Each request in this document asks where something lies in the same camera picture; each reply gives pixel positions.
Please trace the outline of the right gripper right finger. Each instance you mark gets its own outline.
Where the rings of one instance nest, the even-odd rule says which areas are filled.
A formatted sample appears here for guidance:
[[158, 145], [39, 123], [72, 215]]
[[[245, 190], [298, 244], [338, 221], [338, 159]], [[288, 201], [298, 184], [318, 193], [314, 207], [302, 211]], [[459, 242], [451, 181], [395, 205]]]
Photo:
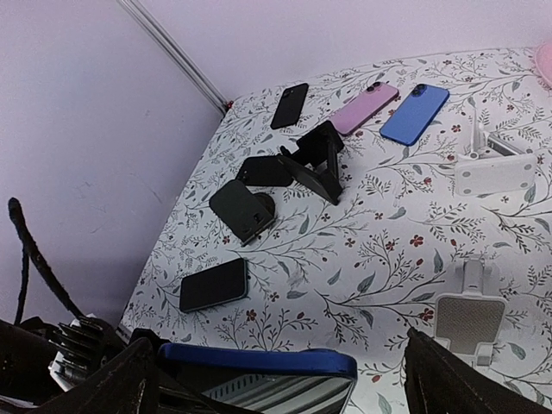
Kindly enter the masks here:
[[410, 413], [546, 413], [544, 406], [488, 379], [411, 328], [405, 349], [405, 396]]

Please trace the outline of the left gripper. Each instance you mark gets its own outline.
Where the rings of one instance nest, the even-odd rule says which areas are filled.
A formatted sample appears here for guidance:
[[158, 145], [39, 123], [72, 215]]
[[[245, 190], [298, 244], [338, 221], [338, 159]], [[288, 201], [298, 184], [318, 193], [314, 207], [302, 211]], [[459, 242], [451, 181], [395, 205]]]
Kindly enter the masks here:
[[80, 317], [54, 326], [33, 317], [1, 322], [1, 395], [41, 405], [83, 383], [121, 352], [105, 321]]

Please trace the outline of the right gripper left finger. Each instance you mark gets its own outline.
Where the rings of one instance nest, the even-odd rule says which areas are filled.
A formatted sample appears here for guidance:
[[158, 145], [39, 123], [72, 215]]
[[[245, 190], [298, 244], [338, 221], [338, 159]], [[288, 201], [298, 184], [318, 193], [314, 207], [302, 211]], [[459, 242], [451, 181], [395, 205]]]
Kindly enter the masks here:
[[51, 399], [31, 413], [155, 413], [159, 372], [152, 344], [141, 338], [84, 383]]

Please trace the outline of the white grey folding stand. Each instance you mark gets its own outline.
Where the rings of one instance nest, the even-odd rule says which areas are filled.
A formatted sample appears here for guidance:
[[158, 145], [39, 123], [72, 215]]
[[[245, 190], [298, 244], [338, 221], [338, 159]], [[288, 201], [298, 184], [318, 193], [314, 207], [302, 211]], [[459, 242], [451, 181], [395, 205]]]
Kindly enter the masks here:
[[436, 297], [435, 340], [472, 367], [491, 365], [504, 325], [507, 301], [498, 276], [485, 257], [468, 257], [453, 267], [451, 289]]

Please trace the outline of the black phone teal edge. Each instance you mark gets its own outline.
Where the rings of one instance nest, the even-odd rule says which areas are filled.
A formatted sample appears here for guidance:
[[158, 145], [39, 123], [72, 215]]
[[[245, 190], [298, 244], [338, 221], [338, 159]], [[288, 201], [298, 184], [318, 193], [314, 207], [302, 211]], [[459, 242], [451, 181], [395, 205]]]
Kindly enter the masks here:
[[200, 311], [227, 304], [248, 295], [248, 263], [240, 258], [182, 278], [179, 310]]

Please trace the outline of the black phone blue edge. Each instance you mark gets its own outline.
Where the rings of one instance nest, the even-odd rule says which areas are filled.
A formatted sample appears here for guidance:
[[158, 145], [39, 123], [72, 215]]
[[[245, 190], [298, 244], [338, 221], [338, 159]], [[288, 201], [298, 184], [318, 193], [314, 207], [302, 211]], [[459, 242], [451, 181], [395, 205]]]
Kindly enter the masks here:
[[158, 357], [186, 390], [258, 413], [342, 413], [357, 381], [356, 360], [331, 349], [277, 352], [166, 343]]

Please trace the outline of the dark grey phone stand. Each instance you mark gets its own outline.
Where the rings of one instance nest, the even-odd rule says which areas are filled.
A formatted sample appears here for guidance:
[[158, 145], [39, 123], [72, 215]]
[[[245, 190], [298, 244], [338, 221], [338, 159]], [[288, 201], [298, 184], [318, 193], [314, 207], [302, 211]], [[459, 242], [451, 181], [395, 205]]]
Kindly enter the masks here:
[[264, 192], [252, 193], [240, 180], [232, 179], [209, 201], [215, 215], [248, 245], [275, 221], [275, 202]]

